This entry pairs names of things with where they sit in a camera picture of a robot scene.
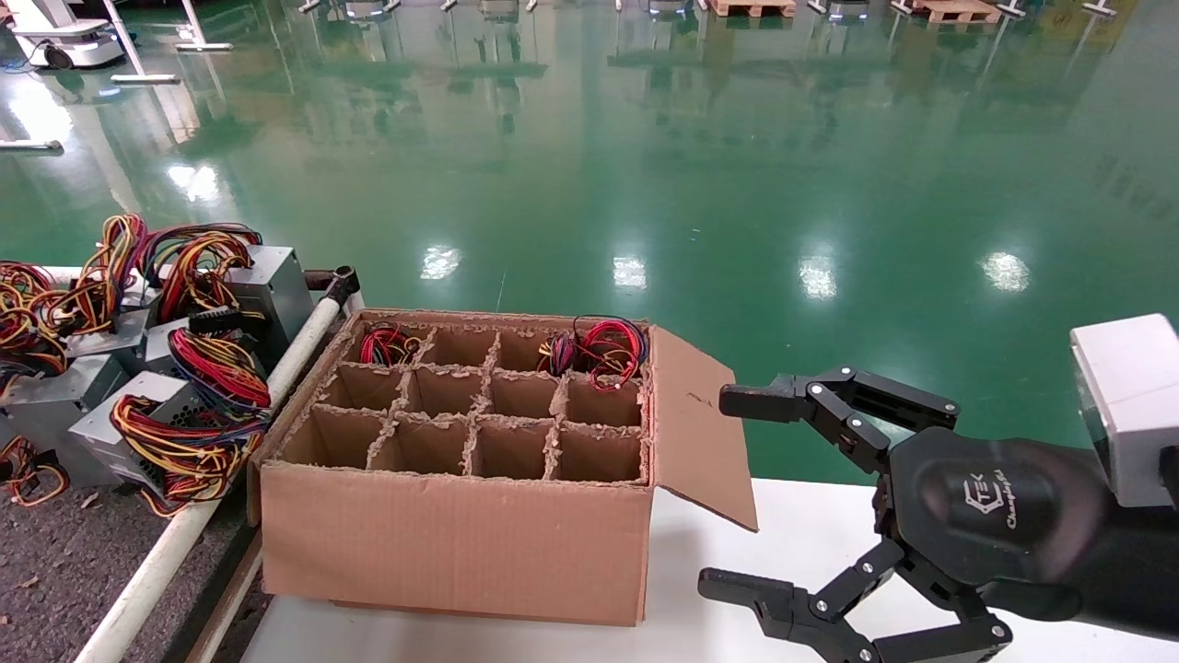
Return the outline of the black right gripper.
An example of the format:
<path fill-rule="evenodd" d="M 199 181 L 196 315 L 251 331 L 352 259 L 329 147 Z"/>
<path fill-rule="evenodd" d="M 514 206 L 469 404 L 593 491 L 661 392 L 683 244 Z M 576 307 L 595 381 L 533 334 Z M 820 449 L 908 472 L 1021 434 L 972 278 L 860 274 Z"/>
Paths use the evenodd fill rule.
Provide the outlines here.
<path fill-rule="evenodd" d="M 766 637 L 809 646 L 825 662 L 989 662 L 1013 634 L 984 602 L 1028 621 L 1080 612 L 1080 592 L 1067 580 L 1080 546 L 1066 529 L 1085 521 L 1076 508 L 1088 487 L 1086 449 L 960 436 L 951 432 L 957 403 L 852 366 L 779 374 L 763 387 L 729 383 L 718 407 L 742 420 L 801 421 L 858 470 L 889 474 L 893 529 L 905 543 L 881 539 L 816 593 L 703 569 L 703 599 L 751 609 Z M 890 449 L 872 419 L 918 434 Z M 957 622 L 876 639 L 859 634 L 849 613 L 893 576 Z"/>

